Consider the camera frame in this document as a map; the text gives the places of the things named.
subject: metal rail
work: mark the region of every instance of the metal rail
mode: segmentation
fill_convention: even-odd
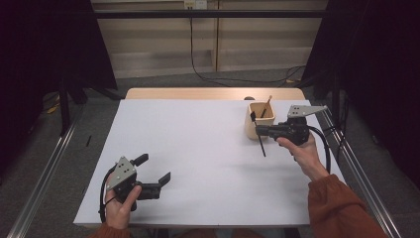
[[[53,12],[44,17],[75,17],[96,19],[147,18],[345,18],[355,17],[354,11],[325,10],[94,10],[94,12]]]
[[[334,123],[331,119],[331,111],[323,111],[322,115],[324,116],[328,126],[333,127]],[[371,208],[374,216],[376,217],[376,220],[378,221],[379,225],[382,227],[383,231],[388,235],[388,237],[401,238],[401,235],[399,234],[394,222],[392,221],[392,217],[390,216],[382,200],[374,190],[355,153],[353,152],[346,139],[343,139],[343,132],[339,130],[334,130],[333,135],[337,144],[341,144],[344,158],[346,159],[346,162],[348,163],[350,169],[355,175],[355,178],[359,186],[361,187],[362,192],[367,200],[367,203]]]
[[[59,164],[59,161],[68,145],[68,142],[71,139],[71,136],[73,135],[75,124],[80,119],[83,108],[84,105],[77,108],[74,115],[74,120],[70,124],[69,129],[63,136],[59,137],[55,149],[52,152],[52,155],[50,156],[50,159],[44,168],[44,171],[41,174],[37,185],[35,186],[31,196],[27,200],[24,208],[21,210],[18,218],[13,224],[13,227],[10,230],[7,238],[24,238],[26,236],[28,229],[35,217],[35,214],[37,213],[37,210],[43,201],[43,197],[50,185],[51,179]]]

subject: white paper sheet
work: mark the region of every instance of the white paper sheet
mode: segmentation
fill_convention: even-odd
[[[77,225],[100,224],[101,182],[121,156],[133,160],[137,180],[157,182],[171,172],[160,199],[137,201],[131,223],[152,226],[294,226],[309,224],[310,182],[289,152],[271,138],[247,138],[244,122],[249,101],[123,100],[89,188],[74,219]],[[275,123],[284,122],[290,105],[271,102]],[[308,125],[320,129],[314,115]],[[325,165],[322,141],[314,135]],[[332,156],[332,174],[343,176]]]

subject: forearm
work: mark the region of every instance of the forearm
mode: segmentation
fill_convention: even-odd
[[[129,229],[116,229],[102,223],[101,227],[89,238],[130,238]]]
[[[364,203],[335,175],[309,183],[308,208],[316,237],[386,237]]]

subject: gray floor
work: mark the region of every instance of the gray floor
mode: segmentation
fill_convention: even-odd
[[[203,73],[208,77],[270,81],[285,77],[285,69],[232,71],[223,73]],[[241,82],[221,80],[229,86],[278,87],[282,82]],[[221,86],[200,79],[195,74],[150,76],[143,78],[119,79],[119,90],[125,95],[131,87],[181,87],[181,86]],[[282,86],[293,86],[287,83]],[[304,94],[312,103],[312,88],[305,88]],[[72,224],[84,190],[89,184],[103,145],[108,135],[119,102],[112,101],[101,94],[86,90],[88,102],[82,106],[82,115],[75,131],[60,159],[48,184],[48,190],[38,207],[34,220],[28,227],[26,237],[84,237],[92,231]],[[330,96],[322,103],[330,104]],[[77,111],[78,105],[71,104],[71,110]],[[381,197],[392,219],[400,231],[401,237],[420,237],[420,191],[394,165],[387,150],[376,144],[372,133],[360,118],[357,110],[350,106],[347,120],[347,140],[353,147],[368,178]],[[54,150],[60,131],[59,110],[53,114],[43,113],[34,127],[34,131],[22,152],[14,159],[15,163],[3,177],[0,187],[0,237],[6,237],[19,212],[27,203],[44,167]],[[352,173],[340,157],[343,174],[349,185],[363,197],[353,179]],[[138,237],[145,233],[135,230]],[[300,229],[302,237],[312,237],[310,229]]]

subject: human hand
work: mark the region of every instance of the human hand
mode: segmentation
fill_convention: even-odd
[[[306,143],[296,146],[286,138],[277,138],[276,142],[289,150],[290,154],[294,156],[297,164],[299,164],[303,173],[311,180],[321,179],[328,176],[327,170],[319,161],[318,151],[316,149],[315,138],[309,134],[309,139]]]
[[[142,188],[139,185],[136,185],[130,191],[124,203],[115,199],[116,193],[114,189],[106,192],[105,201],[109,201],[106,204],[106,223],[108,226],[116,229],[125,229],[129,226],[131,207],[133,203],[136,202],[136,199],[141,192]]]

